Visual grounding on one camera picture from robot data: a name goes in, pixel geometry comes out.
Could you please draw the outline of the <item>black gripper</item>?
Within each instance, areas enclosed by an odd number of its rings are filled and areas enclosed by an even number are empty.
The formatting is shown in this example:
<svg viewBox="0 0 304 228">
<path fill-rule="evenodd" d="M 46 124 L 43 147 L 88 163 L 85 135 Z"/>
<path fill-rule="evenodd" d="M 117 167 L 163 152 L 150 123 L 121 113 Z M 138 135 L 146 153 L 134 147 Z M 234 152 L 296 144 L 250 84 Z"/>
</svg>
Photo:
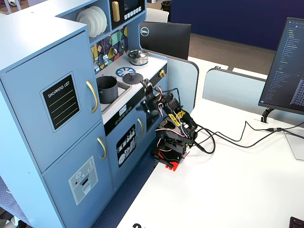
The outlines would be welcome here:
<svg viewBox="0 0 304 228">
<path fill-rule="evenodd" d="M 162 99 L 161 93 L 156 95 L 153 93 L 153 85 L 150 84 L 149 79 L 143 79 L 141 81 L 145 89 L 145 100 L 143 101 L 143 110 L 153 116 L 159 115 L 159 102 Z"/>
</svg>

